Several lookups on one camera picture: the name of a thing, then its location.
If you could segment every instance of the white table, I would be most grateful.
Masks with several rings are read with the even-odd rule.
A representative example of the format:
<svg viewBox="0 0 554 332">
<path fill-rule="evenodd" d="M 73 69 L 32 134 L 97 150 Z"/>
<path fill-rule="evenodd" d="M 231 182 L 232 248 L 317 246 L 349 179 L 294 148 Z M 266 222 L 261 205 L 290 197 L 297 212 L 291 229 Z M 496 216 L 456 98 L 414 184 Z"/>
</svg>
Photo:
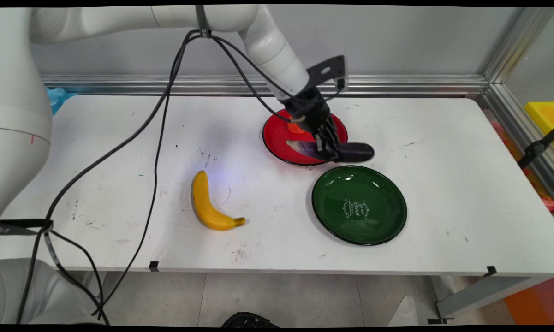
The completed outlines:
<svg viewBox="0 0 554 332">
<path fill-rule="evenodd" d="M 76 96 L 54 117 L 47 164 L 3 219 L 44 217 L 80 170 L 142 124 L 158 97 Z M 279 110 L 274 98 L 266 98 Z M 554 276 L 554 220 L 478 105 L 469 99 L 338 98 L 328 102 L 349 141 L 367 142 L 402 191 L 408 219 L 392 241 L 356 246 L 326 231 L 310 202 L 333 162 L 294 166 L 262 143 L 270 115 L 252 97 L 172 97 L 148 234 L 132 271 Z M 76 183 L 54 228 L 85 247 L 98 269 L 123 270 L 141 238 L 153 189 L 161 111 L 150 126 Z M 209 176 L 218 210 L 246 225 L 214 231 L 192 210 L 190 185 Z M 53 238 L 62 264 L 89 270 Z M 0 236 L 0 259 L 30 256 L 32 236 Z M 44 244 L 38 258 L 52 263 Z"/>
</svg>

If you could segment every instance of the table leg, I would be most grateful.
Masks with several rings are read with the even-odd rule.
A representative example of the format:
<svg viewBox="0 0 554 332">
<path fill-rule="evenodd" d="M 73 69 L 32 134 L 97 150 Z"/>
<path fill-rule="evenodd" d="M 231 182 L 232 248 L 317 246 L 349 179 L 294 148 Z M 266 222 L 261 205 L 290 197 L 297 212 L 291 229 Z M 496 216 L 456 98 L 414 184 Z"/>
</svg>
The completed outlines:
<svg viewBox="0 0 554 332">
<path fill-rule="evenodd" d="M 451 294 L 444 299 L 439 298 L 440 301 L 437 303 L 439 316 L 441 318 L 452 318 L 456 315 L 484 307 L 548 279 L 550 278 L 484 277 L 455 294 Z"/>
</svg>

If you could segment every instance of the plate rim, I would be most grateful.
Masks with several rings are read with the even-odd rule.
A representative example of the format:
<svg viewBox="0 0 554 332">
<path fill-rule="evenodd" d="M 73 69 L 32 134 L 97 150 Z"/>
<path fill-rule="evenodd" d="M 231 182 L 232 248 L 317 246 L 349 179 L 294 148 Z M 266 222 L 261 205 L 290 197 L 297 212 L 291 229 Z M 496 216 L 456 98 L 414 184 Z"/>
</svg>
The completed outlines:
<svg viewBox="0 0 554 332">
<path fill-rule="evenodd" d="M 279 112 L 281 112 L 281 111 L 287 112 L 286 109 L 281 109 L 280 111 L 277 111 L 277 113 L 279 113 Z M 274 155 L 275 157 L 277 157 L 277 159 L 282 160 L 282 161 L 284 161 L 284 162 L 287 162 L 288 164 L 297 165 L 297 166 L 318 166 L 318 165 L 323 165 L 323 164 L 326 164 L 327 162 L 330 162 L 330 160 L 324 160 L 323 162 L 318 162 L 318 163 L 315 163 L 315 164 L 300 164 L 300 163 L 298 163 L 298 162 L 293 162 L 293 161 L 285 160 L 285 159 L 279 157 L 278 155 L 276 155 L 275 153 L 273 153 L 273 150 L 269 149 L 269 147 L 268 147 L 268 145 L 267 145 L 266 139 L 264 139 L 264 128 L 267 126 L 268 121 L 269 121 L 273 116 L 274 116 L 274 114 L 271 115 L 271 116 L 269 116 L 269 118 L 264 122 L 264 125 L 262 126 L 262 131 L 261 131 L 261 133 L 260 133 L 260 134 L 262 135 L 262 143 L 264 143 L 264 147 L 271 153 L 271 155 Z M 348 142 L 348 141 L 349 141 L 349 132 L 348 132 L 348 130 L 346 130 L 345 124 L 342 122 L 342 120 L 340 120 L 340 118 L 338 118 L 338 116 L 336 116 L 336 119 L 338 119 L 338 121 L 340 121 L 340 124 L 342 125 L 342 128 L 345 129 L 345 132 L 346 132 L 346 141 Z"/>
<path fill-rule="evenodd" d="M 316 205 L 314 203 L 314 195 L 316 193 L 316 186 L 317 186 L 317 183 L 321 180 L 321 178 L 323 178 L 325 175 L 327 175 L 328 173 L 338 169 L 338 168 L 343 168 L 343 167 L 356 167 L 356 168 L 365 168 L 367 170 L 370 170 L 370 171 L 373 171 L 373 172 L 376 172 L 377 174 L 380 174 L 380 176 L 383 176 L 384 178 L 388 179 L 390 183 L 392 183 L 392 185 L 398 190 L 400 196 L 402 197 L 402 202 L 403 202 L 403 205 L 404 205 L 404 210 L 406 211 L 406 217 L 404 217 L 404 220 L 402 221 L 402 227 L 399 228 L 399 230 L 397 231 L 397 233 L 395 233 L 392 237 L 390 237 L 389 239 L 387 240 L 383 240 L 383 241 L 378 241 L 378 242 L 370 242 L 370 243 L 361 243 L 361 242 L 356 242 L 356 241 L 353 241 L 353 240 L 349 240 L 349 239 L 345 239 L 344 237 L 342 236 L 339 236 L 338 234 L 334 233 L 332 230 L 330 230 L 329 227 L 327 227 L 327 225 L 325 225 L 322 221 L 322 219 L 320 219 L 317 211 L 316 211 Z M 401 232 L 402 232 L 402 229 L 404 229 L 404 226 L 406 225 L 406 220 L 408 219 L 408 206 L 406 205 L 406 199 L 404 198 L 404 194 L 402 193 L 402 191 L 397 187 L 397 185 L 395 185 L 395 183 L 393 183 L 393 181 L 388 178 L 387 176 L 385 176 L 384 174 L 374 170 L 373 168 L 369 168 L 369 167 L 365 167 L 365 166 L 360 166 L 360 165 L 342 165 L 342 166 L 336 166 L 334 168 L 330 168 L 330 170 L 327 170 L 326 172 L 324 172 L 324 174 L 322 174 L 319 178 L 317 178 L 316 182 L 314 183 L 314 186 L 313 186 L 313 189 L 312 189 L 312 209 L 313 209 L 313 212 L 314 212 L 314 215 L 316 216 L 317 220 L 320 222 L 320 224 L 332 235 L 336 236 L 337 238 L 339 238 L 340 240 L 343 240 L 345 242 L 348 242 L 348 243 L 352 243 L 352 244 L 357 244 L 359 246 L 376 246 L 376 245 L 379 245 L 379 244 L 384 244 L 384 243 L 387 243 L 393 239 L 396 238 L 396 236 L 398 236 Z"/>
</svg>

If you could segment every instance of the orange object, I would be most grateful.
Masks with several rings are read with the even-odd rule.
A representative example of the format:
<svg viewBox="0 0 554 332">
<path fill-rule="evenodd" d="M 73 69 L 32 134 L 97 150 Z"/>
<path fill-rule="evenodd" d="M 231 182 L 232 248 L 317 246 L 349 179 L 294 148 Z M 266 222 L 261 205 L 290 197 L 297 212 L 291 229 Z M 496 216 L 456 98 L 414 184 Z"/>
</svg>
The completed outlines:
<svg viewBox="0 0 554 332">
<path fill-rule="evenodd" d="M 554 324 L 554 278 L 504 299 L 517 325 Z"/>
<path fill-rule="evenodd" d="M 287 122 L 287 130 L 292 134 L 303 134 L 306 131 L 302 130 L 295 122 Z"/>
</svg>

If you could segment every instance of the green plate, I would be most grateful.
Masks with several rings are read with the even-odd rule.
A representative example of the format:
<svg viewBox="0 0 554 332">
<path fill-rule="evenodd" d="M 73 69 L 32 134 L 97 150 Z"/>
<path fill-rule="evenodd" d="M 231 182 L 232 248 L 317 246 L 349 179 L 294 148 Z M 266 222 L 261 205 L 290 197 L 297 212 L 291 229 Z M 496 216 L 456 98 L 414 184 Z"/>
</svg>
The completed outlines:
<svg viewBox="0 0 554 332">
<path fill-rule="evenodd" d="M 366 246 L 397 236 L 408 214 L 398 187 L 363 166 L 340 166 L 324 173 L 314 185 L 312 206 L 330 233 Z"/>
</svg>

